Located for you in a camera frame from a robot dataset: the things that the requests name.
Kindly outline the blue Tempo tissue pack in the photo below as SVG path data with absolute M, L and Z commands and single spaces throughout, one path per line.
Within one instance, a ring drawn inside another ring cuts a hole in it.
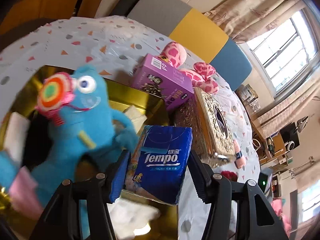
M 190 127 L 144 126 L 127 168 L 125 190 L 177 205 L 192 140 Z

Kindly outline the gold ornate tissue box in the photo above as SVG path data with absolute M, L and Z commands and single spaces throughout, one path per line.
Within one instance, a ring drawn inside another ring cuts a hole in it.
M 218 101 L 195 87 L 194 95 L 175 112 L 175 124 L 190 127 L 191 149 L 200 160 L 216 168 L 236 160 L 233 136 Z

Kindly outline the pink rolled towel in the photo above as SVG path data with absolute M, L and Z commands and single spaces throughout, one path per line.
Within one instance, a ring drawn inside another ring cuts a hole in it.
M 236 156 L 235 165 L 236 165 L 237 169 L 241 169 L 246 165 L 247 160 L 241 152 L 241 148 L 240 148 L 238 141 L 234 139 L 233 144 L 234 144 L 234 152 L 235 152 L 235 156 Z

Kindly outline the wooden side table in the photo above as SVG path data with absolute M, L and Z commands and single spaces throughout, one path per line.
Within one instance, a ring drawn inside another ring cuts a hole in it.
M 287 122 L 280 117 L 261 124 L 258 120 L 258 114 L 253 112 L 249 113 L 249 118 L 253 131 L 261 142 L 263 156 L 259 160 L 260 163 L 266 164 L 284 154 L 286 148 L 279 132 Z

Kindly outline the gold storage box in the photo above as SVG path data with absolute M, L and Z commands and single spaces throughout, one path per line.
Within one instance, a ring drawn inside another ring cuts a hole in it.
M 1 115 L 4 118 L 1 125 L 1 142 L 4 141 L 11 113 L 17 112 L 24 117 L 31 115 L 36 105 L 36 97 L 42 87 L 42 82 L 57 72 L 71 74 L 73 70 L 44 65 L 34 73 L 20 90 L 17 87 L 9 87 L 10 77 L 5 76 L 1 80 L 1 110 L 6 111 Z M 108 96 L 112 108 L 124 111 L 127 107 L 134 105 L 140 113 L 146 115 L 145 124 L 167 125 L 169 123 L 167 110 L 161 98 L 110 79 L 105 81 L 108 86 Z M 159 210 L 158 217 L 149 221 L 150 231 L 147 234 L 135 236 L 136 239 L 178 239 L 178 208 L 176 206 L 146 199 L 125 190 L 121 192 L 116 203 L 109 207 L 118 207 L 120 204 L 127 205 L 125 211 L 131 211 L 134 204 L 140 204 L 141 207 L 147 210 L 151 207 Z M 34 220 L 15 211 L 10 211 L 5 221 L 18 239 L 28 239 L 35 226 Z

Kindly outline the pink spotted plush toy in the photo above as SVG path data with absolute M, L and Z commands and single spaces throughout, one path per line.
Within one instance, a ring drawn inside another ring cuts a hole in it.
M 195 62 L 192 69 L 181 68 L 187 59 L 187 52 L 181 44 L 175 41 L 168 43 L 160 53 L 159 59 L 164 60 L 189 77 L 193 87 L 198 87 L 208 94 L 218 93 L 219 86 L 213 79 L 216 69 L 211 64 Z

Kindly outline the purple snack box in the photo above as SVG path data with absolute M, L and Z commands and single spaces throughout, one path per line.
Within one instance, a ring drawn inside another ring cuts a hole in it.
M 130 85 L 163 99 L 169 112 L 194 97 L 191 79 L 151 54 L 135 68 Z

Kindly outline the small blue plush bear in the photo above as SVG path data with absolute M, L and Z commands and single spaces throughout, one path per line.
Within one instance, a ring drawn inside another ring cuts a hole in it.
M 39 219 L 43 206 L 36 194 L 37 182 L 26 167 L 19 168 L 5 151 L 1 151 L 1 186 L 9 194 L 15 211 L 32 220 Z

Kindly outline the patterned light blue tablecloth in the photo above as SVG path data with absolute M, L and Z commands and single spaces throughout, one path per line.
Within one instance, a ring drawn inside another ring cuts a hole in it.
M 171 41 L 137 21 L 121 16 L 98 19 L 72 17 L 47 23 L 9 45 L 1 52 L 1 122 L 6 117 L 17 93 L 43 65 L 76 69 L 83 64 L 94 65 L 111 80 L 128 85 L 133 68 L 147 53 L 158 55 Z M 240 146 L 246 165 L 237 169 L 231 163 L 215 171 L 233 171 L 238 181 L 258 180 L 260 164 L 252 145 L 252 128 L 243 104 L 229 84 L 216 73 L 219 85 L 214 95 Z M 198 197 L 189 171 L 185 176 L 179 209 L 180 239 L 201 239 L 209 205 Z M 190 222 L 190 231 L 182 229 Z

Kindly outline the window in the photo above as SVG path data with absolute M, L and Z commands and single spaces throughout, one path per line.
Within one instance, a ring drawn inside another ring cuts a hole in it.
M 303 76 L 319 55 L 317 22 L 302 9 L 279 27 L 240 44 L 273 100 Z

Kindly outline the multicolour fabric chair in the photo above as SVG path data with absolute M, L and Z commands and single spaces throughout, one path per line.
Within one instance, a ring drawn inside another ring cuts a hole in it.
M 238 45 L 214 22 L 181 0 L 119 0 L 111 14 L 126 16 L 178 42 L 211 64 L 233 91 L 252 71 Z

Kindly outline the beige patterned curtain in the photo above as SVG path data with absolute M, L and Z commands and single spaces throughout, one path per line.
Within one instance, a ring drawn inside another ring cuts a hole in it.
M 279 27 L 304 7 L 302 0 L 227 0 L 204 16 L 241 44 Z

